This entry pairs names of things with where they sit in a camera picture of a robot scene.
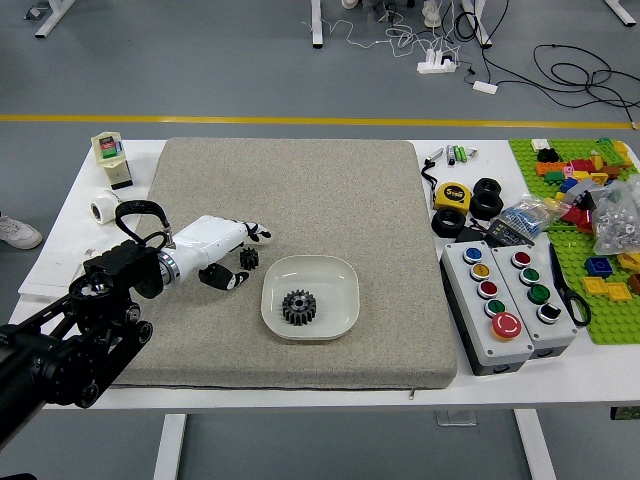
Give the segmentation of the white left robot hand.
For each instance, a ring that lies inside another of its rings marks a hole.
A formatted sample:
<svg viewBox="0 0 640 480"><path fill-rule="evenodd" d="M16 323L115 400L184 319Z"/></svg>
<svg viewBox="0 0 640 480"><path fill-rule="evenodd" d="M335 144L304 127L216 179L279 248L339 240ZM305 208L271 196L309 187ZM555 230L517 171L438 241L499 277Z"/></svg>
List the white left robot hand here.
<svg viewBox="0 0 640 480"><path fill-rule="evenodd" d="M259 223L201 216L173 237L173 247L164 247L158 254L164 286L178 286L196 272L199 280L210 287L234 289L249 274L233 273L218 261L243 246L247 239L258 242L261 237L270 238L271 232Z"/></svg>

